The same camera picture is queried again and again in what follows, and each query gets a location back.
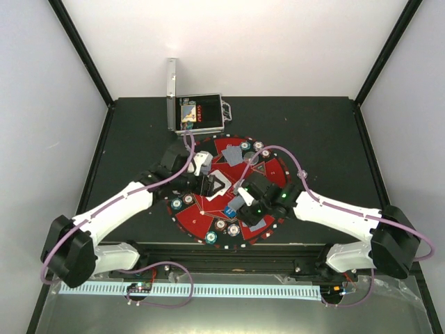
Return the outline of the green chips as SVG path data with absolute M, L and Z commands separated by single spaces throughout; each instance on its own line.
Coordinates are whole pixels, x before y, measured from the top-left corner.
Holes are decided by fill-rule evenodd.
M 206 233 L 204 241 L 206 244 L 215 244 L 216 240 L 218 238 L 218 235 L 213 232 L 213 231 L 209 231 Z
M 242 151 L 249 151 L 251 148 L 251 144 L 248 141 L 244 141 L 244 142 L 240 143 L 239 147 L 240 147 L 240 149 L 242 149 Z
M 175 198 L 171 201 L 170 206 L 173 210 L 180 210 L 182 208 L 183 202 L 180 198 Z

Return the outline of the black triangular token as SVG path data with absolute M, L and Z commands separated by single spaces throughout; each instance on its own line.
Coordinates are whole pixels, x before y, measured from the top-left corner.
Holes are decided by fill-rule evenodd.
M 252 167 L 252 171 L 266 176 L 266 163 L 263 161 L 261 163 L 258 163 L 257 165 L 254 165 Z

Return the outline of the grey card deck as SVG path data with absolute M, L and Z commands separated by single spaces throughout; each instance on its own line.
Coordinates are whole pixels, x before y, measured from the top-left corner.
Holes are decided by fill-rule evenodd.
M 233 210 L 237 211 L 245 204 L 245 201 L 242 196 L 236 196 L 235 198 L 232 198 L 228 203 L 227 206 Z

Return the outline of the blue small blind button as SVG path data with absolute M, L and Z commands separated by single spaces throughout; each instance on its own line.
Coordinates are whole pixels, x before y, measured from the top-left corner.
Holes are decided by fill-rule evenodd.
M 223 213 L 228 218 L 234 218 L 236 216 L 236 211 L 228 206 L 225 207 L 225 209 L 223 210 Z

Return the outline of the purple white chip stack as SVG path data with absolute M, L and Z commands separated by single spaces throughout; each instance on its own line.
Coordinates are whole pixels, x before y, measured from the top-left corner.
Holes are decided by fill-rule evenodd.
M 307 172 L 305 170 L 299 170 L 298 171 L 298 177 L 300 179 L 306 179 L 307 178 Z

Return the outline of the clear round dealer puck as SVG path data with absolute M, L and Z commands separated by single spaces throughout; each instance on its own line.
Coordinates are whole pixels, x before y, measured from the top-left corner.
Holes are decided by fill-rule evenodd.
M 251 166 L 254 166 L 258 164 L 259 157 L 256 155 L 255 152 L 246 152 L 243 156 L 243 160 L 245 163 L 250 164 Z

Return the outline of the blue white chip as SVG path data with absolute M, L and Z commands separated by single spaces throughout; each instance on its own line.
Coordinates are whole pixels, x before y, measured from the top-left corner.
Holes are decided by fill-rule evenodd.
M 227 227 L 227 234 L 231 237 L 235 237 L 240 233 L 241 229 L 237 224 L 231 224 Z

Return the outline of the blue white chips seat one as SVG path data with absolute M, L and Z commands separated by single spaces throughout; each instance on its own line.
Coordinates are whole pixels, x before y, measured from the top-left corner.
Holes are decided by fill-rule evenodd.
M 255 152 L 258 152 L 264 148 L 264 144 L 261 141 L 255 141 L 253 144 L 253 148 Z

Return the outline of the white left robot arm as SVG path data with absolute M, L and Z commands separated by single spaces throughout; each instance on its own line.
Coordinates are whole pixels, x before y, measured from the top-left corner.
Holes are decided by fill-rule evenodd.
M 143 277 L 149 270 L 149 260 L 135 244 L 103 246 L 102 240 L 172 193 L 195 194 L 209 200 L 225 194 L 232 183 L 219 170 L 210 170 L 212 159 L 206 151 L 185 156 L 168 150 L 159 163 L 107 201 L 72 218 L 57 217 L 41 254 L 42 281 L 48 283 L 48 271 L 69 287 L 78 287 L 91 276 L 107 271 Z

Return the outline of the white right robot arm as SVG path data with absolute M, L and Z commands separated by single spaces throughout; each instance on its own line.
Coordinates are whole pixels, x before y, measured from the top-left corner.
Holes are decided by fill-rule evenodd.
M 333 280 L 353 269 L 377 269 L 392 278 L 405 279 L 410 273 L 420 238 L 404 212 L 393 205 L 370 209 L 349 205 L 315 194 L 301 183 L 280 186 L 254 172 L 237 182 L 241 199 L 236 216 L 248 226 L 266 216 L 296 218 L 340 231 L 355 238 L 353 243 L 332 244 L 316 263 L 323 280 Z

